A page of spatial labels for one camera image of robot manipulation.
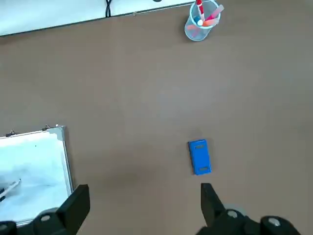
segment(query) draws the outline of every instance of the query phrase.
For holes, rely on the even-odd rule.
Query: pink marker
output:
[[[218,14],[220,14],[222,11],[224,10],[224,6],[221,4],[219,5],[218,8],[215,9],[215,11],[213,11],[213,13],[208,17],[206,18],[205,20],[211,20],[211,19],[214,19],[218,16]]]
[[[202,22],[204,22],[205,19],[204,19],[204,10],[203,10],[203,6],[202,6],[202,0],[196,0],[196,4],[198,7],[200,18],[201,18]]]

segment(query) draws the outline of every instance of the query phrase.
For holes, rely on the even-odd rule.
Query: white marker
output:
[[[11,191],[12,189],[14,189],[17,185],[19,185],[19,183],[21,182],[21,179],[19,179],[18,181],[14,181],[13,183],[11,183],[9,185],[9,187],[7,187],[3,193],[0,194],[0,198],[4,197],[9,191]]]

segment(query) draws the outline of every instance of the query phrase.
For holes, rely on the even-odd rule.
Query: black cable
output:
[[[112,0],[106,0],[107,2],[106,17],[111,17],[111,9],[110,9],[111,1]]]

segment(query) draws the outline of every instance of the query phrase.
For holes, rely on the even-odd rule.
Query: red marker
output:
[[[204,18],[204,10],[203,10],[203,6],[202,6],[202,0],[196,0],[196,4],[198,7],[200,18],[204,22],[205,18]]]

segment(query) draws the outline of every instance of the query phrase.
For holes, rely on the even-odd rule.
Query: white wall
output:
[[[191,0],[112,0],[112,16]],[[0,0],[0,35],[105,17],[105,0]]]

